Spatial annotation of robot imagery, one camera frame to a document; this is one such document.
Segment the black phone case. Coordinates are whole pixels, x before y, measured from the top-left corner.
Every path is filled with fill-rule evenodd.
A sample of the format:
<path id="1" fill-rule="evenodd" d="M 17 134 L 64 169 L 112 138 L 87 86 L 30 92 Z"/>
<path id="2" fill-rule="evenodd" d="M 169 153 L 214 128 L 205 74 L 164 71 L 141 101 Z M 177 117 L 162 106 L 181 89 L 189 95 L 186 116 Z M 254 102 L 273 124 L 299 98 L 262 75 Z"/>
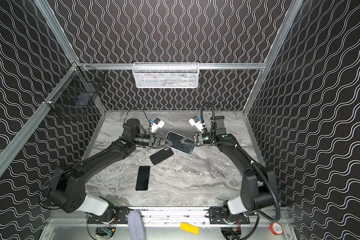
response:
<path id="1" fill-rule="evenodd" d="M 166 147 L 151 155 L 150 160 L 153 165 L 158 165 L 161 162 L 171 158 L 173 155 L 173 150 L 170 147 Z"/>

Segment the blue phone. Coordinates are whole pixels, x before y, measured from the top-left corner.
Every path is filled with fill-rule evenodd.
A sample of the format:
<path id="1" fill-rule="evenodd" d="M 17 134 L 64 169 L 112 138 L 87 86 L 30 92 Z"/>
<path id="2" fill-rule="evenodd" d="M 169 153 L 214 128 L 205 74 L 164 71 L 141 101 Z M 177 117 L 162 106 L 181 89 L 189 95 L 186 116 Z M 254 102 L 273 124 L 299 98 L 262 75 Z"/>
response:
<path id="1" fill-rule="evenodd" d="M 173 145 L 170 146 L 172 149 L 175 149 L 187 155 L 192 155 L 194 153 L 195 146 L 181 144 L 181 139 L 183 139 L 184 137 L 185 136 L 182 136 L 172 131 L 169 131 L 166 136 L 168 140 L 173 142 Z"/>

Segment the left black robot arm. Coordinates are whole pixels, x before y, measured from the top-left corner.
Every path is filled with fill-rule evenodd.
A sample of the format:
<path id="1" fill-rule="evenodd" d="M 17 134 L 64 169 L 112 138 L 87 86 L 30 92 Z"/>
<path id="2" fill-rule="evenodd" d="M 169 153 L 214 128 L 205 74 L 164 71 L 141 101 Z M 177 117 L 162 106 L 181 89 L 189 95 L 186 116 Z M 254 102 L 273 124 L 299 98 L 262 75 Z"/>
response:
<path id="1" fill-rule="evenodd" d="M 122 135 L 105 150 L 71 166 L 58 166 L 49 184 L 48 200 L 66 213 L 80 211 L 110 218 L 114 205 L 87 194 L 85 185 L 106 167 L 129 157 L 137 145 L 162 149 L 171 146 L 172 141 L 147 133 L 138 119 L 129 119 L 123 124 Z"/>

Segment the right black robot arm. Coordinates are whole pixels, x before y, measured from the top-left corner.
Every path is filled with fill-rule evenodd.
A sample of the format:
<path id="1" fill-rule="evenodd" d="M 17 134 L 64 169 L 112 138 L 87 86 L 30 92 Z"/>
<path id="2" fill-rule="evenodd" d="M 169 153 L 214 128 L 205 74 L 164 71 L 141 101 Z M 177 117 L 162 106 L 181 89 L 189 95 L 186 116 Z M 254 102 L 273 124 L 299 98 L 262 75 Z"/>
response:
<path id="1" fill-rule="evenodd" d="M 271 222 L 279 221 L 281 206 L 274 170 L 256 162 L 240 146 L 236 137 L 227 133 L 224 119 L 223 116 L 211 117 L 211 128 L 207 129 L 203 118 L 191 118 L 189 123 L 198 132 L 183 138 L 182 143 L 193 139 L 192 145 L 196 147 L 217 147 L 242 174 L 240 195 L 225 203 L 229 215 L 257 213 Z"/>

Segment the black phone screen up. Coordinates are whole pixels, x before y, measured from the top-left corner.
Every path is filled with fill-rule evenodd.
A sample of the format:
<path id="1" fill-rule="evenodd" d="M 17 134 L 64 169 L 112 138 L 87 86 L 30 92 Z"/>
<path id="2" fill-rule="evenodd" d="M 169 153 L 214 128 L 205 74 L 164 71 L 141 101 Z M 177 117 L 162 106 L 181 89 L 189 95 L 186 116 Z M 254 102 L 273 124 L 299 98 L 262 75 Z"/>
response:
<path id="1" fill-rule="evenodd" d="M 136 191 L 147 191 L 150 178 L 150 166 L 140 166 L 136 182 Z"/>

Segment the white mesh basket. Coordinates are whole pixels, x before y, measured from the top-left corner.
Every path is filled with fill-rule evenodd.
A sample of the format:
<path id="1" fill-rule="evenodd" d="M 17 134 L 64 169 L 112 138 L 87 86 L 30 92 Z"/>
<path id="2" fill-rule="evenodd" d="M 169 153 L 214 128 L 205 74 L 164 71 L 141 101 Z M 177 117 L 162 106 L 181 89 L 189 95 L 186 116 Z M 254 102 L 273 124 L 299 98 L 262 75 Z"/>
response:
<path id="1" fill-rule="evenodd" d="M 200 68 L 197 62 L 135 62 L 132 73 L 137 88 L 194 89 Z"/>

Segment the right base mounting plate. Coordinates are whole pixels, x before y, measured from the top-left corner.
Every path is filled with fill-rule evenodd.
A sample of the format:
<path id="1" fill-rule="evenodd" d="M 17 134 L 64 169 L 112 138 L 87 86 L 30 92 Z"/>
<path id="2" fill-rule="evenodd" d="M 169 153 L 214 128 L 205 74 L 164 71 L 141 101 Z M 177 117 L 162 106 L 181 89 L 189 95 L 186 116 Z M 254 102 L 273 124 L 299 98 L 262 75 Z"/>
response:
<path id="1" fill-rule="evenodd" d="M 209 218 L 211 225 L 234 225 L 240 223 L 242 225 L 249 225 L 250 219 L 243 213 L 233 215 L 228 208 L 222 207 L 210 207 L 206 213 L 206 217 Z"/>

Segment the base mounting plate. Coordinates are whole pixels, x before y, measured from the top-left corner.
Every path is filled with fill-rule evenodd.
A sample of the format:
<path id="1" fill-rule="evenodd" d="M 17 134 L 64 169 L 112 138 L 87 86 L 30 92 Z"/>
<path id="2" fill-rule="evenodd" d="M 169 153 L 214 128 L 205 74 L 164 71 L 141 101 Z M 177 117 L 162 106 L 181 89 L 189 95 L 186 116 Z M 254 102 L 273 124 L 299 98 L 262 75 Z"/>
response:
<path id="1" fill-rule="evenodd" d="M 87 224 L 90 225 L 119 225 L 119 224 L 127 224 L 128 214 L 131 211 L 128 207 L 115 207 L 111 212 L 110 216 L 106 217 L 106 214 L 103 216 L 96 216 L 93 214 L 89 214 L 87 219 Z"/>
<path id="2" fill-rule="evenodd" d="M 233 215 L 228 208 L 222 207 L 210 207 L 206 213 L 206 217 L 209 218 L 211 225 L 234 225 L 240 223 L 242 225 L 249 225 L 250 219 L 243 213 Z"/>

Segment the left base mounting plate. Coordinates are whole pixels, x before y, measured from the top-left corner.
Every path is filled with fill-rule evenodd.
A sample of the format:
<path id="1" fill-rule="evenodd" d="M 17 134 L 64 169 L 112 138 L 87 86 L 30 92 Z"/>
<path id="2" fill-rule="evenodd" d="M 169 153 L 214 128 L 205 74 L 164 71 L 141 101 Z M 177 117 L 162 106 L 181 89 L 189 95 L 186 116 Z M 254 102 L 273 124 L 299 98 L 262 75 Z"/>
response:
<path id="1" fill-rule="evenodd" d="M 87 219 L 87 224 L 90 225 L 119 225 L 119 224 L 127 224 L 128 214 L 131 211 L 128 207 L 115 207 L 111 212 L 110 216 L 106 217 L 106 214 L 103 216 L 96 216 L 93 214 L 89 214 Z"/>

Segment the yellow card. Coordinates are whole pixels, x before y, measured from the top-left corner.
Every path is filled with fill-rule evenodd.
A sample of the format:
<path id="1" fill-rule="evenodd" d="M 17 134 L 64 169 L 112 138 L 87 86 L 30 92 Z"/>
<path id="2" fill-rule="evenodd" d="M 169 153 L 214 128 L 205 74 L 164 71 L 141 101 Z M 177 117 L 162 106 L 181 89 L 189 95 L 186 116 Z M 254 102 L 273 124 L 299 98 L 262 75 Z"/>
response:
<path id="1" fill-rule="evenodd" d="M 185 231 L 185 232 L 194 234 L 194 235 L 199 235 L 200 234 L 200 228 L 199 227 L 196 227 L 196 226 L 193 226 L 193 225 L 190 225 L 190 224 L 187 224 L 187 223 L 181 223 L 180 229 Z"/>

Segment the grey cloth roll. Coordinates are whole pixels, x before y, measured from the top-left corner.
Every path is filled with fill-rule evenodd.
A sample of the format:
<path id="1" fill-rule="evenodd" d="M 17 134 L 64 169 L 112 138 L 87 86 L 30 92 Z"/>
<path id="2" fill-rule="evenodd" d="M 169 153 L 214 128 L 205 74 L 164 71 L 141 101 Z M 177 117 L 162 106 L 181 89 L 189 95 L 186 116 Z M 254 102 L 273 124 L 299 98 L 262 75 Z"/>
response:
<path id="1" fill-rule="evenodd" d="M 143 220 L 139 211 L 131 211 L 127 215 L 131 240 L 145 240 L 146 233 Z"/>

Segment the red tape roll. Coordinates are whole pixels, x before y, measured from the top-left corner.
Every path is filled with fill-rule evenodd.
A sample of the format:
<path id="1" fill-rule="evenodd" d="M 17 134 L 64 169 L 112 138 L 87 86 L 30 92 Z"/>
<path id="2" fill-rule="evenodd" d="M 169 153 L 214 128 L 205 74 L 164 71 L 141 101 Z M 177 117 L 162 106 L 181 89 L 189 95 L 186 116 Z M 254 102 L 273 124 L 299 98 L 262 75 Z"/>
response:
<path id="1" fill-rule="evenodd" d="M 284 229 L 279 223 L 272 223 L 270 225 L 270 230 L 274 235 L 280 236 L 284 234 Z"/>

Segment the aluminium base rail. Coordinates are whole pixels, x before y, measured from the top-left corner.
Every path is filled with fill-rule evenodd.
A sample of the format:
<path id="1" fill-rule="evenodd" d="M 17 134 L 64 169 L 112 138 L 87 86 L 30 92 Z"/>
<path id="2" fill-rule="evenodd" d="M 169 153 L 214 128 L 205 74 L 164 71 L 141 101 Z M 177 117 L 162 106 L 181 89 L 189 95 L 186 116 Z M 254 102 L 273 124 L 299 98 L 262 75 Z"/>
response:
<path id="1" fill-rule="evenodd" d="M 147 227 L 178 227 L 181 223 L 191 224 L 197 227 L 225 227 L 233 225 L 211 225 L 206 213 L 210 207 L 130 207 L 131 211 L 139 211 L 143 224 Z M 49 217 L 48 223 L 55 226 L 85 226 L 89 214 L 74 212 L 66 214 L 63 211 L 56 211 Z M 127 224 L 111 225 L 115 227 L 126 226 Z"/>

